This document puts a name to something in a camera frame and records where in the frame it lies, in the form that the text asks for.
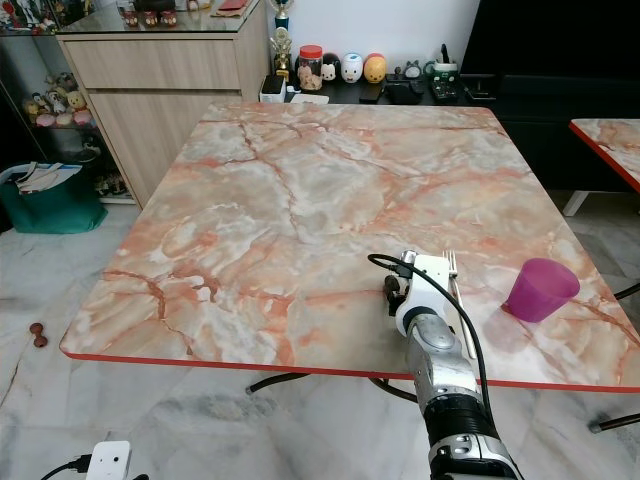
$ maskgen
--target white wall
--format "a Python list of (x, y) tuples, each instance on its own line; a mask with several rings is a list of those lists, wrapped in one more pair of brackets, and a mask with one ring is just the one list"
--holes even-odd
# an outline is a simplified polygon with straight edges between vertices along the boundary
[[(293, 60), (300, 45), (317, 44), (341, 58), (348, 52), (366, 57), (382, 53), (387, 70), (408, 60), (422, 66), (447, 44), (462, 61), (480, 0), (295, 0), (289, 10)], [(273, 35), (274, 11), (268, 9)]]

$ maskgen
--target trophy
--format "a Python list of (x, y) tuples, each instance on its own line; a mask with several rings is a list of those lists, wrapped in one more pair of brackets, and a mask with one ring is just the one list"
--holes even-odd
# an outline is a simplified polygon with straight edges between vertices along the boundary
[(269, 0), (276, 11), (276, 27), (289, 28), (289, 9), (295, 0)]
[(276, 52), (273, 64), (276, 75), (284, 77), (289, 82), (289, 70), (291, 70), (291, 37), (284, 27), (276, 28), (274, 38), (270, 38), (271, 46)]

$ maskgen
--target fork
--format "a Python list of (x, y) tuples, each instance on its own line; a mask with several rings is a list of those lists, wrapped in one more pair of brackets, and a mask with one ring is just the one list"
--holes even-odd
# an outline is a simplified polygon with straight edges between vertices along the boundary
[[(456, 265), (456, 252), (453, 250), (445, 250), (442, 252), (442, 256), (449, 261), (449, 282), (453, 287), (453, 295), (458, 300), (458, 304), (460, 304), (460, 308), (464, 308), (462, 305), (462, 297), (460, 296), (460, 289), (458, 288), (458, 281), (456, 280), (458, 276), (458, 267)], [(472, 359), (478, 358), (476, 354), (475, 346), (473, 345), (473, 338), (471, 337), (471, 332), (469, 332), (469, 327), (462, 319), (462, 316), (458, 314), (460, 317), (460, 323), (462, 324), (462, 333), (464, 334), (464, 341), (467, 344), (467, 351), (469, 352), (469, 357)]]

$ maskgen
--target pen holder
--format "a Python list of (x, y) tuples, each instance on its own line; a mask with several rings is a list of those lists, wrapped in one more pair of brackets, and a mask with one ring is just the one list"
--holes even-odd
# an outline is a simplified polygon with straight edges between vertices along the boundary
[(423, 72), (429, 80), (454, 82), (458, 78), (458, 64), (456, 62), (441, 63), (431, 60), (424, 66)]

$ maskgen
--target red cap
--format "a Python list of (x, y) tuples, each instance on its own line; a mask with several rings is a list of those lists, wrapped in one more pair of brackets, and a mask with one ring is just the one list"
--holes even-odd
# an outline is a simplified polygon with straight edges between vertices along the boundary
[(300, 56), (304, 58), (322, 58), (320, 45), (303, 45), (300, 47)]

